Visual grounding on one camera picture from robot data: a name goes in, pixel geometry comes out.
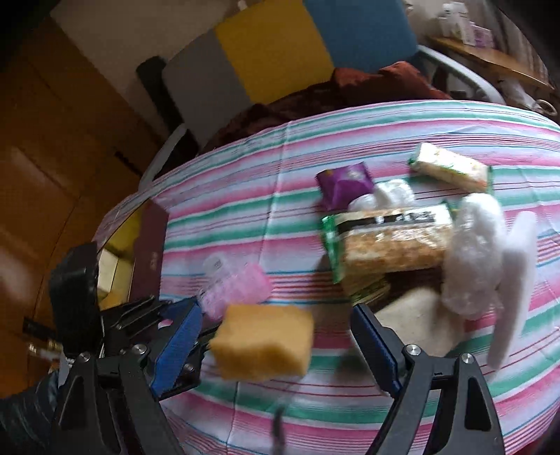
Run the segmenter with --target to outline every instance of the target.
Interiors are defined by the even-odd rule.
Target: purple package
[[[346,210],[357,197],[371,193],[374,183],[364,162],[326,169],[315,176],[327,210]]]

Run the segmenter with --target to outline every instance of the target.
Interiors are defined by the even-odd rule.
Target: blue gripper pad
[[[185,310],[192,305],[192,301],[192,299],[185,299],[170,305],[163,316],[173,319],[174,326],[176,319],[184,314]],[[160,397],[175,384],[201,329],[202,310],[195,299],[190,312],[180,323],[173,336],[169,338],[155,361],[155,372],[150,387],[156,397]]]
[[[350,328],[367,366],[381,390],[396,399],[402,389],[398,365],[360,305],[352,309]]]

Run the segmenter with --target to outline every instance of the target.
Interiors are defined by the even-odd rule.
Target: wooden shelf
[[[435,47],[444,48],[462,55],[494,73],[502,76],[512,76],[520,82],[549,92],[554,90],[554,87],[548,81],[543,81],[539,75],[518,62],[514,57],[504,54],[499,50],[477,48],[440,36],[429,36],[428,39]]]

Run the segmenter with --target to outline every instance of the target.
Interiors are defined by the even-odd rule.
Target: snack bar wrapper
[[[492,168],[468,156],[422,142],[409,160],[416,172],[456,185],[469,193],[492,192]]]
[[[323,218],[333,281],[439,266],[452,236],[446,204],[347,212]]]
[[[385,279],[385,275],[378,273],[373,275],[346,275],[340,285],[344,295],[352,302],[352,305],[360,303],[375,305],[387,297],[391,290],[391,285]]]
[[[315,176],[327,210],[346,210],[357,197],[371,193],[374,183],[363,162],[326,169]]]

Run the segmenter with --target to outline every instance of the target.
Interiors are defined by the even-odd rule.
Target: brown cushion
[[[372,75],[357,69],[336,68],[332,80],[350,106],[404,100],[450,100],[434,89],[424,76],[407,62],[396,62]]]

